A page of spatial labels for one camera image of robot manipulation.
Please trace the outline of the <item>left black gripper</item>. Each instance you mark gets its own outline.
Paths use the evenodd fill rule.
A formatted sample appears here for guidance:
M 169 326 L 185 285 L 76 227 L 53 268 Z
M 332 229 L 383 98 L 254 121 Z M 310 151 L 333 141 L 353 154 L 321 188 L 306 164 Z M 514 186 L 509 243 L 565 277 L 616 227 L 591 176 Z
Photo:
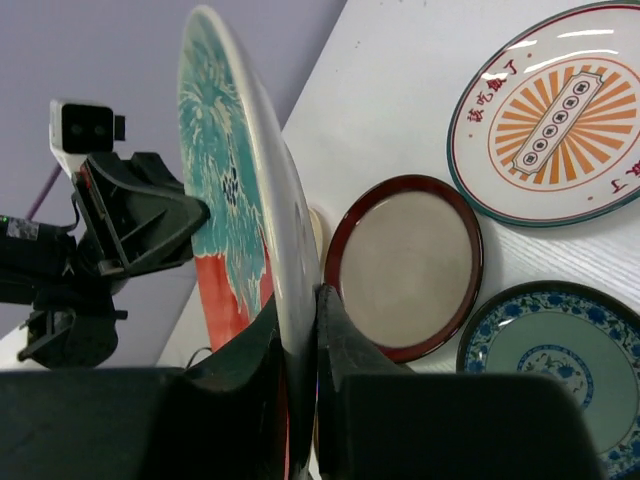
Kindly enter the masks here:
M 183 265 L 191 237 L 209 219 L 159 154 L 94 152 L 72 174 L 86 225 L 79 250 L 98 275 L 136 277 Z

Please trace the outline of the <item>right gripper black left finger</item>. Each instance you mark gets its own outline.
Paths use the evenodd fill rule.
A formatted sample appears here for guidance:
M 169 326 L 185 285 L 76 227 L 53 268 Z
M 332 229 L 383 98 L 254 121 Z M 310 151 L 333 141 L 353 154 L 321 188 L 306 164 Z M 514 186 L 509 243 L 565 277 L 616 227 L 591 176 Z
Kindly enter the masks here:
M 276 306 L 189 369 L 1 377 L 5 479 L 282 479 L 286 395 Z

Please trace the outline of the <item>red teal floral plate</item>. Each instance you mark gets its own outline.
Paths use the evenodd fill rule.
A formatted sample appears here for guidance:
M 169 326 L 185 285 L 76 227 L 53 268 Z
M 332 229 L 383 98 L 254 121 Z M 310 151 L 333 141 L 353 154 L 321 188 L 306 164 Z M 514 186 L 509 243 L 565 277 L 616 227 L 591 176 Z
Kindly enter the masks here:
M 194 234 L 210 343 L 220 349 L 276 306 L 289 400 L 286 473 L 308 473 L 320 267 L 300 178 L 273 105 L 233 30 L 211 7 L 186 22 L 178 68 L 185 191 L 208 221 Z

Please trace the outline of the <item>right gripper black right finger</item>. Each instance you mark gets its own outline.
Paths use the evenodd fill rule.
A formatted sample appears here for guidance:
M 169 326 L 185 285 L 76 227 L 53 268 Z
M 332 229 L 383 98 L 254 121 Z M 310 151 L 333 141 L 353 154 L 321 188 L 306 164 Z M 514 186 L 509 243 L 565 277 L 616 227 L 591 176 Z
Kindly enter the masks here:
M 325 479 L 601 479 L 565 388 L 527 374 L 418 374 L 386 358 L 328 285 L 317 294 Z

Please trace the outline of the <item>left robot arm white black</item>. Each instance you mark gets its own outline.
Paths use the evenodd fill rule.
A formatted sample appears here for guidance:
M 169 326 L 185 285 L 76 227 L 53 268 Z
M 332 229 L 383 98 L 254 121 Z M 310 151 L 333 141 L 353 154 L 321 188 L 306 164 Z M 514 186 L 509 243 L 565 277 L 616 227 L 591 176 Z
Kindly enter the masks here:
M 109 359 L 116 324 L 128 316 L 114 295 L 133 277 L 189 261 L 191 237 L 210 216 L 153 152 L 128 160 L 92 153 L 71 181 L 75 219 L 86 226 L 81 238 L 73 225 L 1 218 L 1 301 L 33 309 L 17 358 L 49 369 Z

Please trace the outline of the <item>white plate orange sunburst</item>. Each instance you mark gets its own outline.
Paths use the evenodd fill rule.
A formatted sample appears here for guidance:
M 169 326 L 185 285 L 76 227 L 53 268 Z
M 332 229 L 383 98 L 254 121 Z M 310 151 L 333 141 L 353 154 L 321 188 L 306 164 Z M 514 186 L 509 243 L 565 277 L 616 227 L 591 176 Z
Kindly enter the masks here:
M 475 74 L 447 135 L 455 187 L 504 224 L 548 228 L 639 196 L 639 5 L 541 21 Z

